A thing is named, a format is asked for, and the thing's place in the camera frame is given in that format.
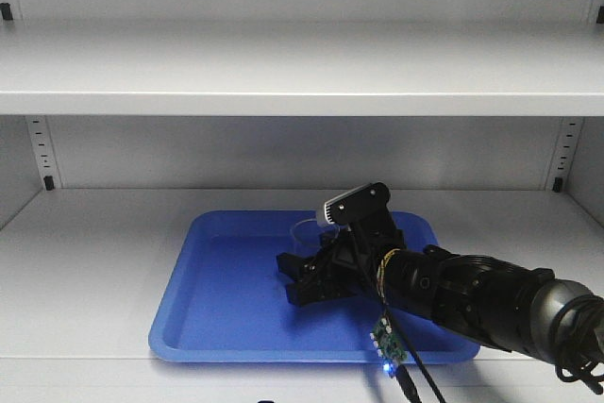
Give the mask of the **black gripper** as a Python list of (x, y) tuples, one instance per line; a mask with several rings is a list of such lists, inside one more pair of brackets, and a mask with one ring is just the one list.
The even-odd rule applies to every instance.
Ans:
[(313, 260), (277, 255), (277, 269), (291, 280), (301, 279), (285, 286), (288, 302), (296, 307), (355, 294), (381, 300), (379, 264), (388, 252), (403, 247), (402, 231), (391, 213), (382, 209), (349, 224)]

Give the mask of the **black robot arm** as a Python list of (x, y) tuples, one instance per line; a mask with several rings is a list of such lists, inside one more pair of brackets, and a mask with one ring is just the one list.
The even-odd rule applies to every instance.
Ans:
[(313, 256), (278, 255), (277, 266), (291, 279), (287, 297), (298, 307), (362, 291), (477, 344), (550, 363), (561, 381), (603, 392), (594, 372), (603, 362), (603, 299), (550, 269), (435, 244), (409, 250), (387, 210), (344, 222)]

